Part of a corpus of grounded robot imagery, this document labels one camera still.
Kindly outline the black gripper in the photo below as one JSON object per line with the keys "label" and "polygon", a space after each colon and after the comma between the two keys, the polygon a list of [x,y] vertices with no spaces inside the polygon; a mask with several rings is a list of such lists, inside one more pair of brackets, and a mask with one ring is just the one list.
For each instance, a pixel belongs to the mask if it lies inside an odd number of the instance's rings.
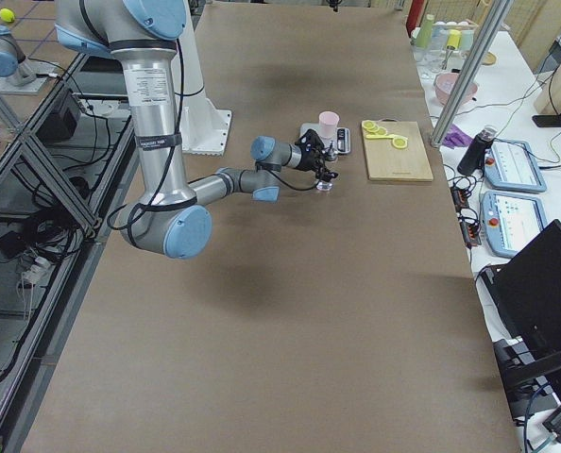
{"label": "black gripper", "polygon": [[339,174],[324,167],[324,143],[296,143],[300,159],[296,169],[303,172],[313,171],[319,181],[331,182]]}

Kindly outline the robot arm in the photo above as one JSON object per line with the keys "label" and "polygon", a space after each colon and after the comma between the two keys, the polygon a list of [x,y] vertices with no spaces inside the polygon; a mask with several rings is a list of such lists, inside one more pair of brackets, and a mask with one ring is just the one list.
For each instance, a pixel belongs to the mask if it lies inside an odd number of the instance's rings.
{"label": "robot arm", "polygon": [[119,208],[118,230],[131,245],[171,259],[198,255],[211,238],[207,205],[233,193],[274,202],[281,170],[314,173],[331,183],[325,144],[312,129],[296,143],[260,136],[254,169],[222,168],[189,181],[182,155],[188,129],[187,75],[200,67],[185,1],[58,1],[59,42],[78,53],[120,62],[139,153],[144,194]]}

